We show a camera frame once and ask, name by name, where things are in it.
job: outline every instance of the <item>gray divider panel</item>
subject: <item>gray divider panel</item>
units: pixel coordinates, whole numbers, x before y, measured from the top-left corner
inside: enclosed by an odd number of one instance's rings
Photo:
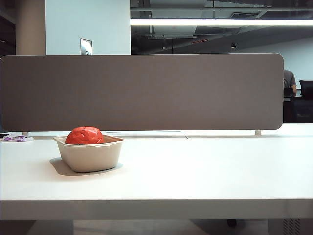
[[[283,122],[278,54],[5,56],[8,131],[264,130]]]

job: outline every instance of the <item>beige bowl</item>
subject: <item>beige bowl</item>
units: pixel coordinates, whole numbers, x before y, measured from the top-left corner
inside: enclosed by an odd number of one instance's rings
[[[92,172],[116,167],[122,138],[102,135],[105,143],[101,144],[66,144],[67,136],[57,136],[62,160],[76,172]]]

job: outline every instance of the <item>exposed ceiling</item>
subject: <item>exposed ceiling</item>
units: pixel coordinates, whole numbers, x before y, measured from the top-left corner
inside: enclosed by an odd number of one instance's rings
[[[245,11],[236,9],[233,11],[213,11],[212,7],[249,7],[250,9]],[[283,11],[281,9],[277,11],[267,11],[266,9],[259,11],[251,10],[252,7],[312,8],[313,0],[131,0],[131,18],[313,19],[313,11]],[[139,8],[149,8],[149,11],[138,11]],[[176,10],[167,10],[167,8],[176,8]],[[273,38],[270,40],[271,43],[276,43],[310,36],[313,36],[312,28],[300,27],[131,27],[132,54],[170,54],[189,53],[191,51],[199,53],[197,48],[210,47],[211,45],[214,45],[215,49],[212,52],[209,50],[210,53],[217,53],[217,51],[220,53],[224,50],[224,44],[227,43],[227,47],[229,47],[233,40],[241,42],[243,46],[244,41],[253,41],[251,37]]]

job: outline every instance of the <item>red fruit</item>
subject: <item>red fruit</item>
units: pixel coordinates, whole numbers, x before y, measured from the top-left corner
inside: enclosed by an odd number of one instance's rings
[[[101,131],[91,126],[77,127],[71,131],[65,140],[67,144],[97,144],[104,143]]]

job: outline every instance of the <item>ceiling lamp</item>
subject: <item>ceiling lamp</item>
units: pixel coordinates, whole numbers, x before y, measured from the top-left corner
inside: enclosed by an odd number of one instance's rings
[[[131,19],[130,24],[154,26],[313,26],[313,20]]]

